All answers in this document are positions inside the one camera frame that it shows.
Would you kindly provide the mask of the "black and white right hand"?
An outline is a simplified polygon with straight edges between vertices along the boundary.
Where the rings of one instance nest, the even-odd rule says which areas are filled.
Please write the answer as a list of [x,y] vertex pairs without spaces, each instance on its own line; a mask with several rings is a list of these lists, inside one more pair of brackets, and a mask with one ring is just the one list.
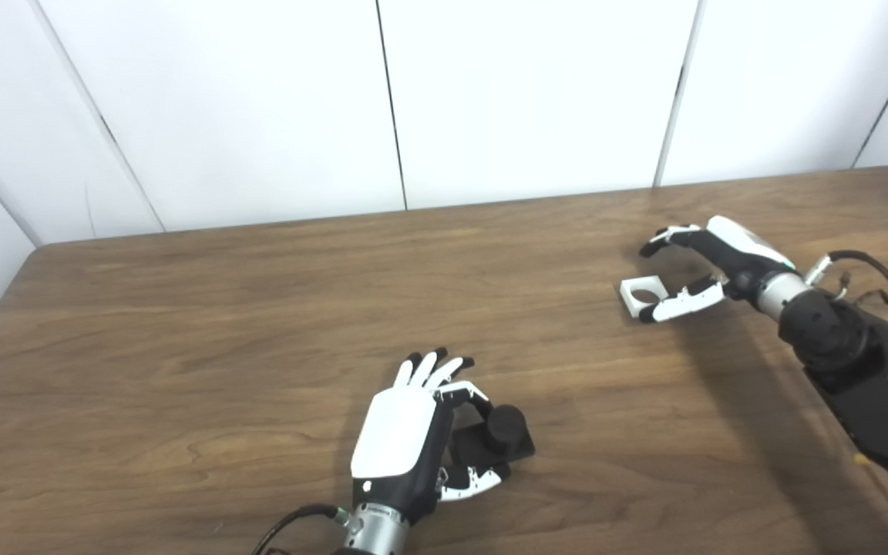
[[642,308],[644,323],[671,320],[705,310],[723,300],[746,300],[758,312],[779,320],[796,296],[810,291],[792,261],[732,219],[715,215],[705,226],[677,225],[660,229],[639,250],[652,257],[678,245],[699,253],[720,270],[683,287],[677,294]]

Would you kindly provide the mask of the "black and white left hand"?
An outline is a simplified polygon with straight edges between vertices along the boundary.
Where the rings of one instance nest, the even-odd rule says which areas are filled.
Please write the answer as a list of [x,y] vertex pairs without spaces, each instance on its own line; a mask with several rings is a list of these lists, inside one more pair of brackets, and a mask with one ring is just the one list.
[[444,463],[458,407],[471,404],[483,415],[493,410],[478,386],[459,378],[474,365],[471,356],[450,356],[444,347],[402,360],[361,426],[350,460],[353,508],[383,506],[415,526],[438,503],[478,496],[511,477],[506,463]]

